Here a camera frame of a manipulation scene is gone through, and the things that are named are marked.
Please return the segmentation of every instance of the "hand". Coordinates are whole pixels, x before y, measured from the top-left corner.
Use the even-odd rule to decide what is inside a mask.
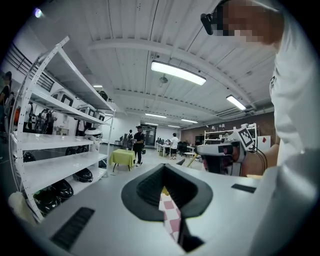
[[[239,159],[239,149],[236,147],[233,147],[232,158],[233,161]],[[241,165],[241,176],[263,175],[264,166],[262,161],[256,153],[247,152]]]

